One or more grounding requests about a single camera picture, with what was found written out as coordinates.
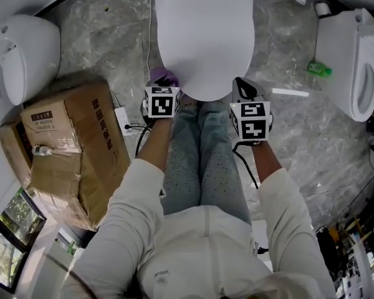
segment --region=sleeve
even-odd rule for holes
[[[119,298],[163,220],[159,193],[165,175],[154,165],[134,159],[108,203],[107,216],[76,261],[59,298]]]
[[[299,187],[285,169],[270,175],[260,186],[259,199],[267,223],[269,255],[275,272],[311,276],[326,298],[336,298],[309,210]]]

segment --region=cardboard box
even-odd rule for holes
[[[22,188],[28,191],[33,155],[21,119],[0,126],[0,144]]]
[[[60,93],[21,118],[32,146],[54,150],[34,157],[31,188],[55,217],[95,230],[130,164],[108,85]]]

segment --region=power outlet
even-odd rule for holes
[[[126,125],[130,125],[129,117],[127,116],[126,107],[117,107],[115,109],[115,115],[117,116],[118,124],[123,136],[129,136],[133,134],[132,129],[126,129]]]

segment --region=toilet lid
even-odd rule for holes
[[[156,0],[164,66],[183,92],[219,100],[245,76],[254,51],[252,0]]]

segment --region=leg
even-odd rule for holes
[[[196,103],[183,107],[185,101],[188,101],[186,96],[173,122],[165,172],[166,197],[161,200],[165,215],[198,206],[201,196],[198,176],[198,107]]]
[[[251,217],[228,135],[229,113],[218,102],[207,102],[198,115],[201,128],[201,205],[215,205],[251,225]]]

